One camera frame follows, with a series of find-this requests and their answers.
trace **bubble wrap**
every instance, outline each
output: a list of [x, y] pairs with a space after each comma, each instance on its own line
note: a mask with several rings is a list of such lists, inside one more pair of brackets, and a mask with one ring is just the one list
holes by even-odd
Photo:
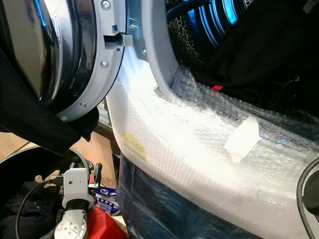
[[[287, 130], [293, 121], [212, 92], [182, 67], [173, 90], [182, 99], [165, 99], [149, 64], [126, 48], [107, 96], [123, 154], [194, 204], [262, 238], [306, 239], [296, 186], [318, 145]], [[224, 145], [248, 116], [258, 121], [260, 139], [236, 163]]]

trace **yellow sticker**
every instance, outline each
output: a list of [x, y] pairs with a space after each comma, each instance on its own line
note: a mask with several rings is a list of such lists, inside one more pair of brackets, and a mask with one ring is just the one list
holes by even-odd
[[125, 133], [123, 135], [123, 142], [126, 147], [128, 147], [142, 159], [146, 160], [146, 151], [144, 149], [144, 146], [137, 138], [129, 133]]

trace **washing machine door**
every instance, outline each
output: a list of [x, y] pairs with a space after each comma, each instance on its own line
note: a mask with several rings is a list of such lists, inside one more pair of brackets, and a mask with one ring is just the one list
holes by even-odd
[[39, 101], [72, 121], [113, 85], [125, 48], [126, 1], [1, 0], [0, 32], [1, 47]]

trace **dark blue fabric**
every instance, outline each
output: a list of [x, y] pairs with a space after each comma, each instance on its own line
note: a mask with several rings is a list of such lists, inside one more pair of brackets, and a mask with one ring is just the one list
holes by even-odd
[[131, 239], [258, 239], [121, 158], [118, 201]]

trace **black cable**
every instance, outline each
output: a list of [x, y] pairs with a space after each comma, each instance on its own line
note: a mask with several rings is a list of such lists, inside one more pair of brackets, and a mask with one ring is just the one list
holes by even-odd
[[24, 198], [24, 200], [21, 203], [21, 206], [19, 208], [18, 214], [16, 215], [16, 221], [15, 221], [15, 235], [16, 235], [16, 239], [20, 239], [20, 232], [19, 232], [19, 224], [20, 224], [20, 216], [21, 216], [21, 212], [23, 209], [23, 206], [25, 205], [26, 200], [28, 199], [28, 197], [39, 187], [44, 186], [47, 183], [52, 183], [53, 180], [48, 180], [45, 181], [43, 183], [40, 183], [38, 185], [36, 185], [30, 192], [28, 192], [28, 194], [26, 195], [26, 197]]
[[304, 187], [306, 177], [308, 176], [310, 171], [313, 170], [313, 168], [316, 167], [318, 164], [319, 164], [319, 158], [315, 159], [311, 164], [309, 164], [305, 168], [303, 173], [301, 174], [300, 179], [299, 179], [298, 184], [297, 184], [297, 207], [298, 207], [298, 211], [299, 211], [301, 220], [304, 224], [304, 227], [305, 227], [306, 232], [307, 232], [310, 239], [316, 239], [316, 237], [315, 237], [315, 235], [310, 227], [310, 224], [307, 220], [307, 216], [305, 214], [305, 209], [304, 209], [304, 205], [303, 205], [303, 187]]

